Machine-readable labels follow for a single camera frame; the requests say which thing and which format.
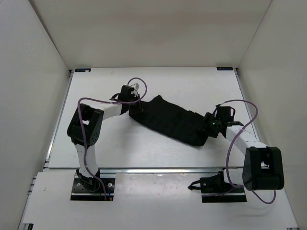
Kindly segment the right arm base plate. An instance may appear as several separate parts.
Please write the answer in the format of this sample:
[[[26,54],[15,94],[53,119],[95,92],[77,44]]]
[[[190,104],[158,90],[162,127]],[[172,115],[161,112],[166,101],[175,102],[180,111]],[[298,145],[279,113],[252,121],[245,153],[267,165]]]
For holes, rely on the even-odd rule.
[[[192,182],[188,189],[201,192],[202,203],[245,203],[247,202],[244,188],[234,188],[224,181],[224,173],[217,172],[209,177],[200,177]]]

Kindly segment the black pleated skirt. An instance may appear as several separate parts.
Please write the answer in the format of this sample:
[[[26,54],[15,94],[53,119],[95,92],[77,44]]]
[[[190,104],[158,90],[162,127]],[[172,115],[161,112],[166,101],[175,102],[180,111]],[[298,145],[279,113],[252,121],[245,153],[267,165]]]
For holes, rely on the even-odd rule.
[[[208,139],[201,130],[204,116],[170,103],[158,95],[140,102],[140,109],[131,106],[129,116],[139,124],[185,144],[200,147]]]

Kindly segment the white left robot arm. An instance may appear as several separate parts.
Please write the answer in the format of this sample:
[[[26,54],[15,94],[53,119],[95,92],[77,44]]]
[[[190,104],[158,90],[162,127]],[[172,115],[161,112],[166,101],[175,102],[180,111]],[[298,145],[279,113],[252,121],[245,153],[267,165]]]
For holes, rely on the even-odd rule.
[[[67,129],[67,135],[74,144],[79,161],[79,168],[76,170],[81,184],[89,192],[98,192],[106,186],[100,178],[100,171],[96,163],[95,144],[98,141],[102,122],[114,116],[126,113],[134,105],[139,105],[141,97],[138,93],[139,85],[123,85],[120,93],[115,94],[110,101],[97,102],[95,105],[81,103],[85,98],[78,102],[77,109],[71,119]]]

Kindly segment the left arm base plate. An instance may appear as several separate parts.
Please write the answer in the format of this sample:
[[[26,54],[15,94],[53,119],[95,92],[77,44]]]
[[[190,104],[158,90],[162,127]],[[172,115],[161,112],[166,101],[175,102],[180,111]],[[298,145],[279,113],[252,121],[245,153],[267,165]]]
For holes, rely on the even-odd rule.
[[[71,201],[105,201],[112,202],[114,200],[115,182],[114,177],[101,178],[105,186],[105,191],[101,183],[95,182],[94,185],[88,185],[83,182],[77,174],[74,175],[74,180],[71,188]]]

